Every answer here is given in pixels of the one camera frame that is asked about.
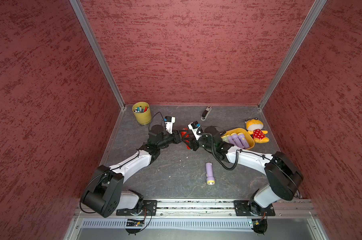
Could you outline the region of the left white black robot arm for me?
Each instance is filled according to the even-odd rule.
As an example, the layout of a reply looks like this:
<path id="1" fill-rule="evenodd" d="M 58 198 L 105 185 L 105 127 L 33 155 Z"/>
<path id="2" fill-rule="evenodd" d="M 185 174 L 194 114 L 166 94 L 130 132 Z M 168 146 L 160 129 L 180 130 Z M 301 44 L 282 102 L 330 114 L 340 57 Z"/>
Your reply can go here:
<path id="1" fill-rule="evenodd" d="M 160 150 L 170 144 L 183 142 L 186 130 L 169 133 L 161 125 L 155 125 L 148 133 L 148 140 L 126 160 L 107 167 L 99 166 L 86 186 L 79 206 L 89 207 L 87 213 L 97 213 L 104 218 L 117 210 L 132 211 L 134 215 L 143 212 L 143 195 L 136 191 L 124 191 L 124 183 L 141 169 L 152 164 L 160 155 Z"/>

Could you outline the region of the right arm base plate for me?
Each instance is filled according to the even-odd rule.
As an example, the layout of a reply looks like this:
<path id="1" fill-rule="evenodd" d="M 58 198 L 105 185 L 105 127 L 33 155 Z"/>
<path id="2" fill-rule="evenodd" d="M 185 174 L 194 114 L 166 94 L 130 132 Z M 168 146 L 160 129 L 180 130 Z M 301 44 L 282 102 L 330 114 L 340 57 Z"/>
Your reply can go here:
<path id="1" fill-rule="evenodd" d="M 262 208 L 255 201 L 235 200 L 234 209 L 238 217 L 274 217 L 276 215 L 272 204 Z"/>

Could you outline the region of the purple flashlight front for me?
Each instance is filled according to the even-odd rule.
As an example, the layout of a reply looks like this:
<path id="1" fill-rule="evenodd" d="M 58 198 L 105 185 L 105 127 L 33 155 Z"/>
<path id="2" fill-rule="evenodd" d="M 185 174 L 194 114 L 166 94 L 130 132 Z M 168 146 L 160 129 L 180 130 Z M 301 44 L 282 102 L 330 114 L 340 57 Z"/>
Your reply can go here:
<path id="1" fill-rule="evenodd" d="M 214 178 L 212 163 L 206 163 L 206 175 L 207 175 L 207 184 L 214 185 L 216 182 Z"/>

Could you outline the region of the purple flashlight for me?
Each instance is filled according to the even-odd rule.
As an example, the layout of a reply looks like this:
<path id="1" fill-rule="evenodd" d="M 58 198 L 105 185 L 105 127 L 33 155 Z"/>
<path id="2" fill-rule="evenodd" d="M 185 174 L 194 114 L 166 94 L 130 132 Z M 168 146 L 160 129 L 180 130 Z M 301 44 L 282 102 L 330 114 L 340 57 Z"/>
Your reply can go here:
<path id="1" fill-rule="evenodd" d="M 238 138 L 239 138 L 240 142 L 242 143 L 244 149 L 248 149 L 250 147 L 244 133 L 239 133 Z"/>
<path id="2" fill-rule="evenodd" d="M 233 138 L 231 135 L 227 135 L 228 141 L 230 144 L 233 144 L 234 146 L 236 146 L 236 143 L 234 142 Z"/>
<path id="3" fill-rule="evenodd" d="M 240 141 L 238 135 L 236 133 L 232 133 L 231 137 L 233 139 L 233 141 L 235 142 L 236 146 L 243 149 L 244 145 L 242 144 L 242 142 Z"/>
<path id="4" fill-rule="evenodd" d="M 214 185 L 216 182 L 214 178 L 212 163 L 206 163 L 206 175 L 207 175 L 207 184 Z"/>

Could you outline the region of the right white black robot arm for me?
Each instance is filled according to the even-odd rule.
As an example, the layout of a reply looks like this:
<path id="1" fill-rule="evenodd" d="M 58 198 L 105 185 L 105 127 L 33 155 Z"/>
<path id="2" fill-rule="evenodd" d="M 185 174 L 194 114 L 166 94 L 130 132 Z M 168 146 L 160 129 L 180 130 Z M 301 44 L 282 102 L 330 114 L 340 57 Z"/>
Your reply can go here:
<path id="1" fill-rule="evenodd" d="M 193 147 L 205 149 L 224 169 L 232 171 L 242 165 L 267 177 L 266 186 L 257 190 L 248 201 L 248 209 L 253 216 L 263 215 L 278 200 L 293 200 L 299 192 L 304 177 L 284 153 L 262 154 L 242 149 L 224 142 L 213 126 L 203 130 L 200 124 L 194 122 L 188 128 L 194 135 L 191 140 Z"/>

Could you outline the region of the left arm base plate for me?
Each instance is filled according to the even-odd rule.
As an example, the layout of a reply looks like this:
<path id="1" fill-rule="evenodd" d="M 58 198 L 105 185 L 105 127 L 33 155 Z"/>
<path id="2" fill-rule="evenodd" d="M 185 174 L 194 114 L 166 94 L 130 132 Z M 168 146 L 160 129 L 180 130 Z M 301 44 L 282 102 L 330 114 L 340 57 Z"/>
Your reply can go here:
<path id="1" fill-rule="evenodd" d="M 133 209 L 116 210 L 116 215 L 141 217 L 147 214 L 149 216 L 155 216 L 157 204 L 158 204 L 157 200 L 142 200 L 139 201 L 137 207 L 134 207 Z"/>

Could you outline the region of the green flashlight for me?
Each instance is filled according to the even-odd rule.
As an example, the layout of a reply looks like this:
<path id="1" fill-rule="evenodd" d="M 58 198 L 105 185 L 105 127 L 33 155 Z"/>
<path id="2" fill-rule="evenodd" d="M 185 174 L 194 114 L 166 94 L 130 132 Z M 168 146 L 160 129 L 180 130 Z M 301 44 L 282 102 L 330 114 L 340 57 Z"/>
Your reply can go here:
<path id="1" fill-rule="evenodd" d="M 223 136 L 223 137 L 222 137 L 222 140 L 223 140 L 224 142 L 226 142 L 226 143 L 229 143 L 229 139 L 228 139 L 227 136 Z"/>

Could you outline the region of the red flashlight all red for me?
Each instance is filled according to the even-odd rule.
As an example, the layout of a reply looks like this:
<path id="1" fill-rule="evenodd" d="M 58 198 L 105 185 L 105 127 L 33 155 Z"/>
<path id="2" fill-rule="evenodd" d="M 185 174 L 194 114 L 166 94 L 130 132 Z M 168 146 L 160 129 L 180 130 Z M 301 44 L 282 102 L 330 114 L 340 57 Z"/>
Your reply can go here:
<path id="1" fill-rule="evenodd" d="M 187 128 L 184 128 L 181 132 L 181 135 L 182 135 L 182 140 L 183 142 L 186 144 L 187 146 L 187 149 L 188 150 L 191 150 L 191 140 L 192 140 L 192 136 L 190 135 L 189 133 L 189 129 Z"/>

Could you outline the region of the yellow storage box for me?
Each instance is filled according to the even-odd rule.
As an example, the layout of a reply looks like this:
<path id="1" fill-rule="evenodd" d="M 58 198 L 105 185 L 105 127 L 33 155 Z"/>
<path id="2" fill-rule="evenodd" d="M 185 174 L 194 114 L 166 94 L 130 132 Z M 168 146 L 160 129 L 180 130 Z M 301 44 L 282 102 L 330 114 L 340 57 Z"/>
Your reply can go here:
<path id="1" fill-rule="evenodd" d="M 244 133 L 244 135 L 245 135 L 245 137 L 246 137 L 246 139 L 247 139 L 247 141 L 248 141 L 248 143 L 249 143 L 249 145 L 250 145 L 250 147 L 249 147 L 248 149 L 245 149 L 245 150 L 250 150 L 250 149 L 252 149 L 252 148 L 255 146 L 255 142 L 254 142 L 252 136 L 249 135 L 248 132 L 247 132 L 245 129 L 243 129 L 243 128 L 236 128 L 236 129 L 227 131 L 223 136 L 231 135 L 232 133 L 236 133 L 236 134 Z"/>

